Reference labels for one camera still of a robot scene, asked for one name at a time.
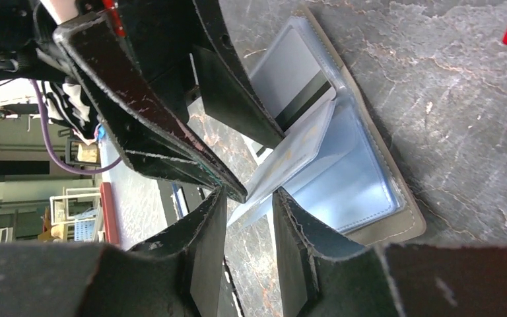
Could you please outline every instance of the black stripe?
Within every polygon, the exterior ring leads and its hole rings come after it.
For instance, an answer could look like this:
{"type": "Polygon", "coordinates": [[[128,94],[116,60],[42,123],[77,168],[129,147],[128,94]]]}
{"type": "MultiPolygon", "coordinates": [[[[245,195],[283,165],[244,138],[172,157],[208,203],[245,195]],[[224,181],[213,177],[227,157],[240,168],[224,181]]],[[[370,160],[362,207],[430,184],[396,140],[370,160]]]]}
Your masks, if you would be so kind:
{"type": "Polygon", "coordinates": [[[275,118],[275,121],[283,131],[288,130],[330,88],[331,84],[323,72],[319,71],[275,118]]]}

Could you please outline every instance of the black and white fabric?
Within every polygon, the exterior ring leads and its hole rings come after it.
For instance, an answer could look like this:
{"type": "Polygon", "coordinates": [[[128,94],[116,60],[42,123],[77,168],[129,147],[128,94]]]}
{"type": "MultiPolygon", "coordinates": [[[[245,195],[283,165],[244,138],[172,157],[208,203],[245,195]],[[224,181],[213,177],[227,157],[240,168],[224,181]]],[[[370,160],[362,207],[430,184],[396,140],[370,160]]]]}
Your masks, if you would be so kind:
{"type": "Polygon", "coordinates": [[[80,85],[45,82],[42,91],[52,123],[74,129],[86,139],[94,139],[98,119],[80,85]]]}

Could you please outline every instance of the gray tabletop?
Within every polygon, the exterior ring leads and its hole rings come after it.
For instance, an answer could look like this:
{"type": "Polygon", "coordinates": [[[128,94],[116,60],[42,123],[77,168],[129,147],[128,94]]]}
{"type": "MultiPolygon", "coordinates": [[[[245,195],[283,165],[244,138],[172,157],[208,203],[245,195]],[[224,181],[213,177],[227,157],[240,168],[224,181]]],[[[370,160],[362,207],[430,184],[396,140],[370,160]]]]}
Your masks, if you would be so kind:
{"type": "MultiPolygon", "coordinates": [[[[507,242],[507,2],[220,0],[252,69],[300,3],[309,4],[367,98],[424,213],[417,242],[507,242]]],[[[245,182],[240,136],[201,114],[190,125],[245,182]]],[[[229,228],[226,256],[246,316],[282,314],[269,227],[229,228]]]]}

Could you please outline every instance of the stitching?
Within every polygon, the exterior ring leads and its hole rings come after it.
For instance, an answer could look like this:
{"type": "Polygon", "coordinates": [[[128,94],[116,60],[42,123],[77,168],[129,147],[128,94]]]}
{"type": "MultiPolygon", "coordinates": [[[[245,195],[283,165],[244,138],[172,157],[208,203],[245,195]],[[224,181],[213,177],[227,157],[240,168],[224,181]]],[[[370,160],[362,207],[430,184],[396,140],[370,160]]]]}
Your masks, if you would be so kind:
{"type": "MultiPolygon", "coordinates": [[[[327,52],[327,54],[331,57],[331,60],[333,61],[333,63],[335,64],[335,66],[341,70],[337,64],[337,62],[335,62],[335,59],[333,58],[333,56],[331,55],[331,53],[329,52],[327,46],[324,44],[323,40],[321,40],[321,37],[320,35],[318,34],[318,32],[316,31],[316,29],[314,28],[314,26],[312,25],[312,23],[310,23],[310,21],[306,18],[306,17],[303,17],[303,19],[308,23],[308,25],[310,25],[310,28],[312,29],[312,31],[314,31],[314,34],[318,37],[318,40],[320,40],[320,44],[325,48],[325,51],[327,52]]],[[[301,34],[303,34],[304,32],[302,30],[297,30],[298,32],[300,32],[301,34]]],[[[374,138],[374,136],[372,135],[372,133],[370,133],[370,129],[368,128],[368,124],[366,123],[365,120],[361,120],[362,124],[363,124],[363,127],[364,129],[367,131],[367,134],[370,136],[369,139],[372,140],[374,146],[375,146],[375,149],[377,150],[377,153],[381,156],[382,160],[386,163],[386,168],[388,170],[388,176],[390,176],[389,178],[391,180],[393,180],[393,183],[398,187],[398,188],[401,188],[401,186],[397,183],[397,180],[393,177],[393,173],[391,172],[391,168],[389,167],[389,164],[386,162],[385,158],[384,158],[384,154],[382,153],[382,151],[380,150],[380,148],[378,147],[378,144],[376,143],[376,140],[374,138]]],[[[407,203],[407,201],[405,200],[405,198],[403,197],[403,194],[401,195],[401,200],[404,202],[404,203],[407,203]]],[[[396,234],[392,234],[390,236],[387,236],[383,239],[380,239],[380,240],[376,240],[376,241],[373,241],[371,243],[369,243],[368,245],[371,245],[371,244],[375,244],[377,242],[381,242],[381,241],[384,241],[384,240],[387,240],[389,238],[393,238],[394,236],[399,236],[400,234],[404,234],[408,231],[410,231],[411,229],[413,229],[417,223],[416,219],[415,219],[415,214],[413,213],[413,210],[411,208],[409,208],[409,212],[411,214],[411,218],[413,220],[413,224],[407,229],[407,230],[404,230],[402,232],[398,232],[396,234]]]]}

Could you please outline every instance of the purple hose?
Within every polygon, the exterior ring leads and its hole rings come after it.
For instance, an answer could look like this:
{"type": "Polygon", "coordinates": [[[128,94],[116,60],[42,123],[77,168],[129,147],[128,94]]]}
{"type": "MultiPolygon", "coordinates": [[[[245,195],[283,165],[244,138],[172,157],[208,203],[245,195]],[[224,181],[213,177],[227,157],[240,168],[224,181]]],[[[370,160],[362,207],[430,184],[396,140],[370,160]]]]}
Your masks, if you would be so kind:
{"type": "Polygon", "coordinates": [[[53,151],[53,146],[51,145],[51,139],[50,139],[50,131],[48,130],[48,109],[46,108],[46,105],[44,104],[44,98],[42,97],[42,93],[40,92],[40,87],[38,87],[38,83],[30,79],[30,82],[32,83],[32,86],[34,86],[34,90],[36,91],[36,98],[38,99],[38,109],[40,111],[40,123],[42,125],[42,134],[44,135],[44,143],[46,144],[46,150],[48,150],[48,153],[52,159],[59,167],[62,169],[71,172],[73,174],[80,174],[80,175],[96,175],[103,172],[107,172],[111,170],[112,168],[116,167],[116,165],[121,162],[121,157],[118,157],[118,159],[111,163],[110,165],[99,168],[97,170],[81,170],[80,168],[74,168],[71,167],[64,162],[62,162],[57,155],[55,155],[55,151],[53,151]]]}

